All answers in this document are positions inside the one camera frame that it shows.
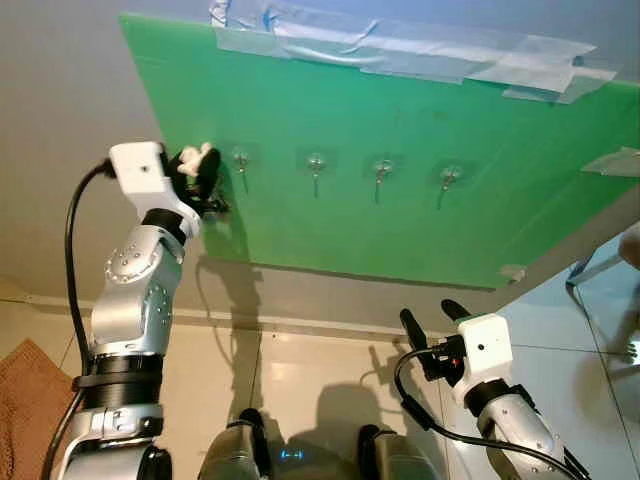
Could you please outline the green corrugated plastic board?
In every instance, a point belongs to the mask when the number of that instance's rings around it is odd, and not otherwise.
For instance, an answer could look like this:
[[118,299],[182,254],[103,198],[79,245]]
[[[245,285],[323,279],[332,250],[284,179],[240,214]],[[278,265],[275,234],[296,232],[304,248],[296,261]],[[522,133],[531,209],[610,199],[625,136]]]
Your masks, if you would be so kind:
[[[221,49],[214,29],[124,13],[122,33],[170,146],[221,151],[230,211],[207,220],[219,259],[403,282],[499,288],[635,179],[580,172],[639,142],[640,91],[608,83],[572,104],[506,99],[497,84],[445,84]],[[259,146],[250,195],[233,143]],[[319,197],[301,165],[323,151]],[[372,163],[396,168],[372,201]],[[467,168],[436,210],[444,165]]]

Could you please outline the short clear tape strip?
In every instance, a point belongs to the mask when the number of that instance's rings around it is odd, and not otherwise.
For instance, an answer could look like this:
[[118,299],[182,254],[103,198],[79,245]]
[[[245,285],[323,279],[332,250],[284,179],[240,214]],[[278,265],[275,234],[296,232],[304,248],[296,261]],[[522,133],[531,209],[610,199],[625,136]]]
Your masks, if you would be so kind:
[[617,70],[553,64],[549,70],[526,70],[509,79],[506,99],[572,104],[617,78]]

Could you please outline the grey robot left leg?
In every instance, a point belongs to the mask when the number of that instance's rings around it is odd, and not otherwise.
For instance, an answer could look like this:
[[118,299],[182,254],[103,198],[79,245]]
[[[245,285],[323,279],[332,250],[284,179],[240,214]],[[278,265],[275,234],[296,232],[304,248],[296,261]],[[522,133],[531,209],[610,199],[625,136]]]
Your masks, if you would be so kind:
[[271,480],[273,463],[265,422],[256,408],[244,408],[212,439],[197,480]]

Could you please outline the long clear tape strip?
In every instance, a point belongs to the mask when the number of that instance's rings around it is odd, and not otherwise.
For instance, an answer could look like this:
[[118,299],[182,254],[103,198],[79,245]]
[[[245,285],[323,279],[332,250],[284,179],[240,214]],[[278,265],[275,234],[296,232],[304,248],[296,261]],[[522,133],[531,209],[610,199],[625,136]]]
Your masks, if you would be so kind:
[[220,49],[320,61],[384,76],[508,84],[526,70],[573,64],[590,44],[494,29],[268,12],[255,28],[216,28]]

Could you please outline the brown floor mat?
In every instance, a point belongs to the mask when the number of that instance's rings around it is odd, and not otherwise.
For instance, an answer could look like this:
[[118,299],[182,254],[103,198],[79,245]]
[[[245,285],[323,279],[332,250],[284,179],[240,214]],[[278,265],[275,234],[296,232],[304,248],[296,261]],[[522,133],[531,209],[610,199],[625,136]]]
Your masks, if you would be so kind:
[[24,339],[0,360],[0,480],[40,480],[72,379]]

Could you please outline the metal chair frame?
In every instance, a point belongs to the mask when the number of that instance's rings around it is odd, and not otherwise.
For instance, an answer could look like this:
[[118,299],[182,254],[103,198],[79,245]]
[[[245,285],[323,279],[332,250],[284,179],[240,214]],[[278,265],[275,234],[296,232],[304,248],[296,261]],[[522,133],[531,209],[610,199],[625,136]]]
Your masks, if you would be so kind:
[[594,252],[591,252],[585,260],[581,260],[573,265],[570,274],[567,276],[566,283],[564,283],[566,284],[566,288],[575,289],[582,283],[589,282],[594,276],[598,276],[614,268],[614,266],[627,265],[626,261],[623,261],[621,257],[618,256],[618,243],[620,243],[621,234],[618,234],[616,238],[609,239],[602,247],[596,248]]

